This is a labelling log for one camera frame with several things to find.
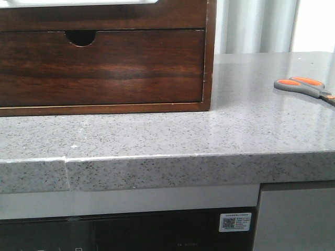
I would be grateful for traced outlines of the grey orange handled scissors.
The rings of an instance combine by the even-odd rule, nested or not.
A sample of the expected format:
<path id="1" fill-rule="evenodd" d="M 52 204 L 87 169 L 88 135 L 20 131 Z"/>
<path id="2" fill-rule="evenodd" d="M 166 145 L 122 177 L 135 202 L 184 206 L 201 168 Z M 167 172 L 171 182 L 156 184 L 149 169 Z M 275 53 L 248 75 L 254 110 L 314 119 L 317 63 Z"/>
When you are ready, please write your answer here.
<path id="1" fill-rule="evenodd" d="M 306 77 L 291 77 L 289 79 L 278 79 L 274 87 L 279 90 L 296 92 L 322 99 L 334 106 L 334 95 L 325 89 L 325 85 L 317 80 Z"/>

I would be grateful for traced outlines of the dark wooden drawer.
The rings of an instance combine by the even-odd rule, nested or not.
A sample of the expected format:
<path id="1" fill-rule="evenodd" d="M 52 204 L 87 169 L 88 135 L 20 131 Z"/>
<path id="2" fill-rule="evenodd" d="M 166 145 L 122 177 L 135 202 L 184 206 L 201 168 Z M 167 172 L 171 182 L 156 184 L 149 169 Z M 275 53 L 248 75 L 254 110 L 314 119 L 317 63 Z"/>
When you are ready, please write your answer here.
<path id="1" fill-rule="evenodd" d="M 60 32 L 1 33 L 1 105 L 200 101 L 203 30 L 97 31 L 78 47 Z"/>

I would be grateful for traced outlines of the dark wooden drawer cabinet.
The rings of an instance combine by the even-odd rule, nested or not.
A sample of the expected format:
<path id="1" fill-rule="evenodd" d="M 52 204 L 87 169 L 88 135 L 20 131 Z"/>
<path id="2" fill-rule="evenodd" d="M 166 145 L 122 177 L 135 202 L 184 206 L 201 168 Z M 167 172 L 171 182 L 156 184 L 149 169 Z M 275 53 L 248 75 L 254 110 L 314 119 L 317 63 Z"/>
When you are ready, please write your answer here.
<path id="1" fill-rule="evenodd" d="M 3 107 L 2 116 L 83 115 L 127 112 L 207 111 L 211 103 L 216 22 L 215 1 L 158 1 L 155 4 L 1 8 L 3 32 L 60 32 L 85 47 L 97 31 L 203 30 L 204 69 L 200 101 L 107 105 Z"/>

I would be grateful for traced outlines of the black built-in appliance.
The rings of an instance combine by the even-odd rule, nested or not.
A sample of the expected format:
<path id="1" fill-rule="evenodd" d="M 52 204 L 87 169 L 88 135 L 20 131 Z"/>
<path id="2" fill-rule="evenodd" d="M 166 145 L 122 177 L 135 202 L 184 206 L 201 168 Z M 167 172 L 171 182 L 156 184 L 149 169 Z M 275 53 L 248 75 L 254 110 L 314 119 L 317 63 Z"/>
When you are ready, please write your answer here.
<path id="1" fill-rule="evenodd" d="M 251 250 L 259 185 L 1 195 L 1 250 Z M 219 232 L 225 213 L 250 230 Z"/>

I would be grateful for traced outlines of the white QR code sticker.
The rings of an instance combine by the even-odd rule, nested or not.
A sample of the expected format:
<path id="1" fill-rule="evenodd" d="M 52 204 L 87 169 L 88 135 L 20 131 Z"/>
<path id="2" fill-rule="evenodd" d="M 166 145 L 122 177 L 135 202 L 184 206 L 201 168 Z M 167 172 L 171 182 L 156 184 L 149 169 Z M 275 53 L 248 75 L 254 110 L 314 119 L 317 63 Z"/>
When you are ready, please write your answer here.
<path id="1" fill-rule="evenodd" d="M 252 213 L 225 213 L 220 215 L 219 232 L 245 232 L 250 230 Z"/>

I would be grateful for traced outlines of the white pleated curtain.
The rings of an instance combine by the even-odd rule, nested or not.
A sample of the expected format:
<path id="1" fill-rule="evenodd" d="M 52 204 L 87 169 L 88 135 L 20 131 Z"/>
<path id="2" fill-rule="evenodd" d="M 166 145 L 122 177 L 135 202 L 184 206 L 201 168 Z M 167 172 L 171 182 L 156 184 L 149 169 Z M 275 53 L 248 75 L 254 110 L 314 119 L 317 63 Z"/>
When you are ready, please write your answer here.
<path id="1" fill-rule="evenodd" d="M 334 1 L 218 1 L 215 54 L 334 52 Z"/>

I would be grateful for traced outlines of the grey cabinet door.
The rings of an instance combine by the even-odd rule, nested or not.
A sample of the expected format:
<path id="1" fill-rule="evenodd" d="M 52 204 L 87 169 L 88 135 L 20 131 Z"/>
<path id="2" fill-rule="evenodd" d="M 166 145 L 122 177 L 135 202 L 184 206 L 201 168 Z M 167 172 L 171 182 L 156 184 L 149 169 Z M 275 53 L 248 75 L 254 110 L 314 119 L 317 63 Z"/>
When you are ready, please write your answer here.
<path id="1" fill-rule="evenodd" d="M 261 186 L 254 250 L 334 250 L 334 181 Z"/>

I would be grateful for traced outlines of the white plastic tray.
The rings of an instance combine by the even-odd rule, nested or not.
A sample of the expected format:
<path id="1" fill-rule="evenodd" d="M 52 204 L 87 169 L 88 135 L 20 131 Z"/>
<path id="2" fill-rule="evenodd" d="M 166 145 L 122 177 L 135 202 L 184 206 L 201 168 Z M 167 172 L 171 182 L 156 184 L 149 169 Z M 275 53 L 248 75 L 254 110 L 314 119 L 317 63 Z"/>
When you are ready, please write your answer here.
<path id="1" fill-rule="evenodd" d="M 155 4 L 157 0 L 1 0 L 1 8 Z"/>

